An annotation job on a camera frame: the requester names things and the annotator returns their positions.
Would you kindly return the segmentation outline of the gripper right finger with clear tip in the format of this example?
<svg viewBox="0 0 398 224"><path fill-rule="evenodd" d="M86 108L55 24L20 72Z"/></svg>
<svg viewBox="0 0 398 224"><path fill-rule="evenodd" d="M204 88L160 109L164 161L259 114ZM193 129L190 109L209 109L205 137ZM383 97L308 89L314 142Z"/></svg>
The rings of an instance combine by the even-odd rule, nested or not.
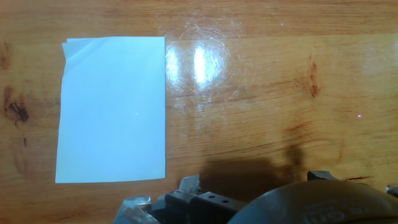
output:
<svg viewBox="0 0 398 224"><path fill-rule="evenodd" d="M325 170L310 170L307 172L307 180L338 180L336 177ZM397 183L391 183L386 186L386 194L397 198Z"/></svg>

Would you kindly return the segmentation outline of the gripper left finger with clear tip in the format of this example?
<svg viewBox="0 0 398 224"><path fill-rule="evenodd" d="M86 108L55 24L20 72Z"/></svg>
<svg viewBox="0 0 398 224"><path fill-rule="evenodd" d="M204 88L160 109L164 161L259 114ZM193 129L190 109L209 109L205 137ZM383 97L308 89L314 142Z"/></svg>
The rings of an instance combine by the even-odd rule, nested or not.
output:
<svg viewBox="0 0 398 224"><path fill-rule="evenodd" d="M129 197L122 203L114 224L228 223L246 204L201 190L200 176L184 177L177 190L161 195Z"/></svg>

